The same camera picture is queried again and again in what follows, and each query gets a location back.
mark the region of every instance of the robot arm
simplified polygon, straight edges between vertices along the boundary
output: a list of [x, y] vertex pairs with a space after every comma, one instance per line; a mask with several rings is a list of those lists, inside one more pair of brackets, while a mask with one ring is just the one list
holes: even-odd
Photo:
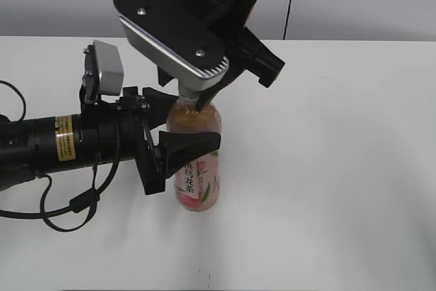
[[[158, 67], [165, 86], [172, 79], [180, 89], [198, 96], [197, 110], [245, 70], [269, 87], [284, 62], [276, 57], [245, 23], [257, 0], [114, 0], [129, 43]], [[134, 159], [145, 194], [165, 190], [165, 180], [185, 164], [219, 148], [221, 137], [207, 134], [159, 134], [150, 131], [166, 122], [177, 97], [151, 88], [123, 89], [123, 66], [116, 47], [95, 41], [84, 50], [85, 73], [80, 88], [80, 114], [9, 122], [0, 116], [0, 191], [36, 177], [49, 179], [39, 213], [0, 211], [0, 217], [43, 219], [61, 232], [77, 230], [95, 214], [100, 194], [115, 176], [118, 164]], [[100, 164], [112, 163], [103, 185], [95, 188]], [[92, 166], [93, 186], [69, 205], [46, 212], [48, 174]], [[63, 230], [49, 217], [89, 208], [83, 225]]]

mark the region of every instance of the bottle label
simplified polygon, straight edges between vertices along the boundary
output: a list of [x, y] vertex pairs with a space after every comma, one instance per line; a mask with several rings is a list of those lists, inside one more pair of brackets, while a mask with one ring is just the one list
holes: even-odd
[[191, 199], [207, 201], [219, 189], [218, 157], [214, 151], [185, 165], [176, 175], [176, 188]]

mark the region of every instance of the cable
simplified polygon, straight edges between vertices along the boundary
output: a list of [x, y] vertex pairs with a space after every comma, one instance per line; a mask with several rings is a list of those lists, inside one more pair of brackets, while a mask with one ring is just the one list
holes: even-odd
[[114, 126], [115, 126], [115, 137], [116, 137], [116, 143], [115, 143], [115, 154], [114, 154], [114, 160], [112, 161], [112, 167], [110, 168], [110, 171], [108, 173], [108, 176], [102, 183], [102, 185], [97, 189], [98, 194], [102, 194], [104, 190], [107, 189], [109, 184], [112, 182], [112, 180], [115, 177], [115, 174], [118, 170], [118, 166], [121, 161], [121, 128], [120, 128], [120, 122], [118, 121], [115, 114], [113, 114], [114, 119]]
[[19, 124], [19, 123], [23, 122], [25, 117], [26, 117], [26, 110], [27, 110], [26, 109], [27, 108], [27, 106], [26, 106], [26, 99], [23, 97], [23, 95], [20, 92], [20, 90], [18, 90], [11, 83], [3, 81], [3, 80], [0, 80], [0, 85], [5, 85], [5, 86], [11, 88], [17, 94], [17, 96], [20, 97], [21, 102], [22, 102], [22, 114], [21, 114], [21, 117], [19, 118], [19, 120], [15, 121], [15, 122], [6, 123], [6, 124], [14, 125], [14, 124]]
[[291, 16], [291, 5], [292, 5], [292, 0], [289, 0], [289, 4], [287, 5], [286, 24], [285, 24], [285, 31], [283, 32], [283, 40], [286, 39], [287, 25], [289, 24], [289, 17]]
[[52, 228], [53, 230], [57, 231], [57, 232], [73, 232], [73, 231], [77, 231], [79, 228], [82, 228], [83, 226], [85, 226], [95, 215], [95, 213], [97, 212], [97, 203], [99, 200], [99, 197], [96, 197], [96, 193], [97, 190], [95, 189], [95, 177], [97, 176], [97, 165], [98, 165], [98, 159], [96, 158], [94, 166], [93, 166], [93, 182], [92, 182], [92, 187], [91, 187], [91, 193], [92, 193], [92, 200], [89, 203], [89, 210], [88, 210], [88, 215], [87, 218], [83, 221], [83, 223], [81, 223], [79, 226], [76, 226], [75, 228], [60, 228], [58, 227], [56, 224], [54, 224], [53, 222], [51, 222], [49, 220], [49, 218], [47, 217], [47, 213], [46, 213], [46, 199], [47, 199], [47, 195], [48, 192], [50, 191], [52, 184], [53, 184], [53, 180], [51, 178], [50, 175], [47, 174], [43, 174], [41, 175], [39, 178], [46, 178], [48, 179], [48, 185], [47, 188], [44, 190], [44, 193], [41, 196], [41, 200], [40, 200], [40, 213], [42, 216], [42, 220], [44, 221], [44, 223]]
[[[62, 209], [58, 209], [57, 211], [49, 211], [46, 213], [47, 217], [56, 217], [61, 216], [63, 214], [69, 213], [71, 209], [68, 207], [63, 207]], [[12, 219], [41, 219], [41, 213], [16, 213], [14, 211], [1, 211], [0, 217], [4, 218], [12, 218]]]

